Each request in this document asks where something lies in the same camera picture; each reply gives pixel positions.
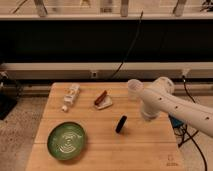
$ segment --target black ring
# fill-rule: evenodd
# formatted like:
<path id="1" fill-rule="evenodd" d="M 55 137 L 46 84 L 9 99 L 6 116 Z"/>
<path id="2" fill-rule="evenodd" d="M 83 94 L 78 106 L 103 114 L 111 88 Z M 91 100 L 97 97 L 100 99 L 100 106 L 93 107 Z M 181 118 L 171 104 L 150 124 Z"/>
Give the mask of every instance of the black ring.
<path id="1" fill-rule="evenodd" d="M 118 125 L 116 127 L 116 130 L 115 130 L 117 133 L 119 133 L 121 131 L 124 123 L 126 122 L 126 119 L 127 119 L 127 116 L 125 116 L 125 115 L 121 117 L 121 119 L 118 122 Z"/>

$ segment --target black wall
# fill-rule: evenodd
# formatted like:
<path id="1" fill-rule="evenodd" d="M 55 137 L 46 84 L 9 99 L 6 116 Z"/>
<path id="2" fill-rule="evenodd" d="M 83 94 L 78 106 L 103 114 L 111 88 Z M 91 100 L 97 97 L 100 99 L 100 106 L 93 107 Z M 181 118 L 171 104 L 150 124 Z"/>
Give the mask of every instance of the black wall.
<path id="1" fill-rule="evenodd" d="M 138 21 L 0 21 L 4 62 L 120 62 Z M 143 20 L 129 62 L 213 61 L 213 20 Z"/>

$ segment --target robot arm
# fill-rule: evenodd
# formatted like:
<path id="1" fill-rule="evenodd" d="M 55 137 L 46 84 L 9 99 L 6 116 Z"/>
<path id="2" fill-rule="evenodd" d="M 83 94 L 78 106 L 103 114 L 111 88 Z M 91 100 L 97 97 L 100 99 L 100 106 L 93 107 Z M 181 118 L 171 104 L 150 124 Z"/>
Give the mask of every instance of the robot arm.
<path id="1" fill-rule="evenodd" d="M 163 111 L 213 137 L 213 109 L 175 97 L 173 91 L 174 84 L 167 77 L 160 77 L 144 88 L 140 92 L 142 116 L 152 120 Z"/>

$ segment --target wooden tabletop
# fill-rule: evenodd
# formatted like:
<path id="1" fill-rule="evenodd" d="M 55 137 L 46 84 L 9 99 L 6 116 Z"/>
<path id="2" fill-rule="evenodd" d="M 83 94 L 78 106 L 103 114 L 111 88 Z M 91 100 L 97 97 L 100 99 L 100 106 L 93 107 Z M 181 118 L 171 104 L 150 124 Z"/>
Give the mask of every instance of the wooden tabletop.
<path id="1" fill-rule="evenodd" d="M 80 94 L 68 113 L 61 110 L 63 97 L 72 83 L 54 83 L 34 141 L 27 171 L 183 171 L 176 139 L 165 113 L 146 122 L 140 102 L 130 101 L 125 83 L 79 83 Z M 104 91 L 113 105 L 94 108 L 94 100 Z M 127 121 L 115 133 L 120 118 Z M 47 150 L 51 130 L 65 121 L 79 123 L 87 134 L 81 154 L 70 161 L 57 161 Z"/>

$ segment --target green ceramic dish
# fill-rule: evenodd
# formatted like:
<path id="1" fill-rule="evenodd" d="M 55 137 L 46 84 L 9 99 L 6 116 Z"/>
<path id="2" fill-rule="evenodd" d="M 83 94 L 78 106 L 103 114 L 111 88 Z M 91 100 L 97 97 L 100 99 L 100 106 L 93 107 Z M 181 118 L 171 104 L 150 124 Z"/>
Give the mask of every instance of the green ceramic dish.
<path id="1" fill-rule="evenodd" d="M 58 160 L 69 160 L 82 151 L 85 146 L 84 129 L 75 122 L 64 122 L 55 127 L 47 141 L 49 153 Z"/>

